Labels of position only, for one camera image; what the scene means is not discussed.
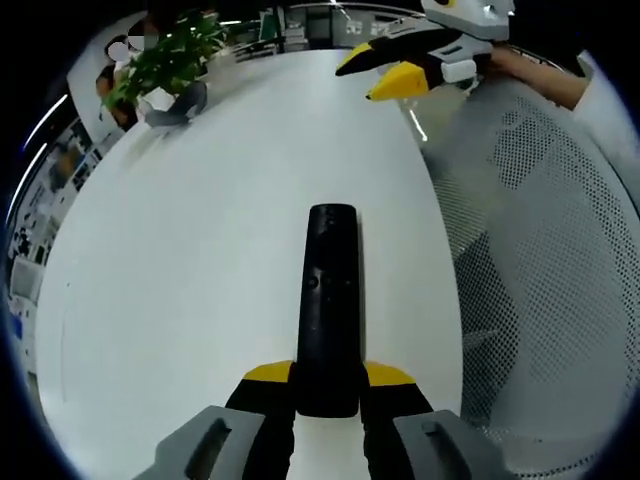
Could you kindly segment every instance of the person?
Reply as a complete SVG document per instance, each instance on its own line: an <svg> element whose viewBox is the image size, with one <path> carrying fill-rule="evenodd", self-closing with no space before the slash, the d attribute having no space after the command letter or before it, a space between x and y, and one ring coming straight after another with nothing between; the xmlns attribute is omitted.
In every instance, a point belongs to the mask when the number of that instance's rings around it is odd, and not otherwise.
<svg viewBox="0 0 640 480"><path fill-rule="evenodd" d="M114 68L114 65L107 65L96 79L96 93L103 101L111 93L115 85ZM135 107L124 100L118 101L115 106L109 108L109 111L118 126L125 132L129 131L138 122Z"/></svg>
<svg viewBox="0 0 640 480"><path fill-rule="evenodd" d="M127 45L127 36L126 35L116 35L109 43L107 43L104 47L104 56L107 60L107 65L115 65L115 58L118 56L117 46L119 44Z"/></svg>
<svg viewBox="0 0 640 480"><path fill-rule="evenodd" d="M570 110L615 170L640 168L640 141L627 110L595 61L590 80L550 65L538 64L514 50L497 45L491 54L490 74L511 76L547 100Z"/></svg>
<svg viewBox="0 0 640 480"><path fill-rule="evenodd" d="M125 58L119 58L115 62L114 80L117 84L122 78L122 72L126 69L132 59L140 55L146 48L152 48L158 42L158 29L153 24L149 15L138 20L129 29L128 36L125 37L125 44L128 47L128 54Z"/></svg>

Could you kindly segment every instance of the wall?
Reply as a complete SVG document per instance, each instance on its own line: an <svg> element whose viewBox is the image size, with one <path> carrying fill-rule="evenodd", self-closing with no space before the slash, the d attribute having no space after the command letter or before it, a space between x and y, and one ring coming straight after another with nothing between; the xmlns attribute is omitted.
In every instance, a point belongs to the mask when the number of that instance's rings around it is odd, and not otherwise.
<svg viewBox="0 0 640 480"><path fill-rule="evenodd" d="M145 12L139 12L105 28L89 42L67 74L71 98L93 143L101 142L109 133L118 130L106 109L102 109L102 120L99 118L101 103L96 94L95 80L107 65L104 47L116 35L126 35L129 28L144 15Z"/></svg>
<svg viewBox="0 0 640 480"><path fill-rule="evenodd" d="M26 187L26 192L22 200L20 201L20 205L18 206L18 210L16 213L16 231L20 231L21 227L31 228L32 222L36 216L39 205L48 205L53 200L53 192L51 191L50 181L49 181L49 170L57 161L58 156L57 153L52 152L49 154L40 165L37 173L34 175L31 183ZM27 214L31 214L31 218L29 221L25 221L24 217ZM13 257L14 248L18 247L18 242L12 238L10 246L9 246L9 257Z"/></svg>

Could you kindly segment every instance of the gray gripper part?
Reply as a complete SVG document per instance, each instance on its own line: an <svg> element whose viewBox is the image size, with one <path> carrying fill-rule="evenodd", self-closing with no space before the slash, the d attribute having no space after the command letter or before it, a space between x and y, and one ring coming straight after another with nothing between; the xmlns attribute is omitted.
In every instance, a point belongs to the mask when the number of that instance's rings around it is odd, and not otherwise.
<svg viewBox="0 0 640 480"><path fill-rule="evenodd" d="M241 480L264 415L207 407L158 443L135 480Z"/></svg>
<svg viewBox="0 0 640 480"><path fill-rule="evenodd" d="M493 21L477 23L461 16L444 13L440 10L425 9L429 20L448 28L460 30L468 35L489 41L506 41L509 39L509 19L495 18Z"/></svg>
<svg viewBox="0 0 640 480"><path fill-rule="evenodd" d="M416 479L512 480L502 452L449 410L397 417L393 423Z"/></svg>

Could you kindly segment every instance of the hand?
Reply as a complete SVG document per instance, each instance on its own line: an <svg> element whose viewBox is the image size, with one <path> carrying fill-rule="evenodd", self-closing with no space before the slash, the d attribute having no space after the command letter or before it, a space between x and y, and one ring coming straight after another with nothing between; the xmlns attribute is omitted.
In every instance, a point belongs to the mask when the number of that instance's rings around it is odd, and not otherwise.
<svg viewBox="0 0 640 480"><path fill-rule="evenodd" d="M536 63L509 47L496 45L486 74L508 75L526 83L543 97L573 110L589 82L550 65Z"/></svg>
<svg viewBox="0 0 640 480"><path fill-rule="evenodd" d="M496 45L491 52L485 74L489 77L507 75L525 81L537 65L507 46Z"/></svg>

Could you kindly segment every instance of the ceiling light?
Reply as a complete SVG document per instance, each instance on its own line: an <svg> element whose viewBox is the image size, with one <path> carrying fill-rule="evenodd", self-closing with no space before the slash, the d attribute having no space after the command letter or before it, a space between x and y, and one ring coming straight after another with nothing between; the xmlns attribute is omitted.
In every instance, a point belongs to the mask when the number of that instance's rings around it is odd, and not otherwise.
<svg viewBox="0 0 640 480"><path fill-rule="evenodd" d="M27 180L27 177L31 173L31 170L33 169L33 167L35 166L36 162L38 161L38 158L40 158L40 155L42 155L42 152L44 152L45 148L47 148L47 144L46 143L40 147L40 150L38 150L38 153L36 153L36 156L33 157L33 160L31 160L31 163L27 167L27 171L24 172L24 175L22 176L22 179L20 180L20 183L18 184L18 187L16 188L15 193L13 194L13 198L11 199L11 203L9 204L9 210L7 212L7 218L5 220L5 225L9 221L9 218L11 217L11 210L13 209L13 204L16 202L16 199L18 198L18 194L20 193L20 190L22 190L22 186L24 185L24 182Z"/></svg>
<svg viewBox="0 0 640 480"><path fill-rule="evenodd" d="M33 138L33 136L36 134L36 132L38 131L38 129L42 126L42 124L44 122L47 121L47 118L49 118L51 116L51 114L53 114L53 112L55 112L56 108L58 108L60 105L62 105L62 102L64 102L67 97L69 96L68 93L65 93L62 98L60 98L60 100L58 100L53 107L51 107L49 109L49 111L47 113L44 114L44 117L42 117L40 119L40 121L38 122L38 124L35 126L35 128L31 131L31 133L29 134L29 136L27 137L27 141L24 142L24 145L22 146L22 151L24 152L24 149L27 148L27 144L31 141L31 139Z"/></svg>

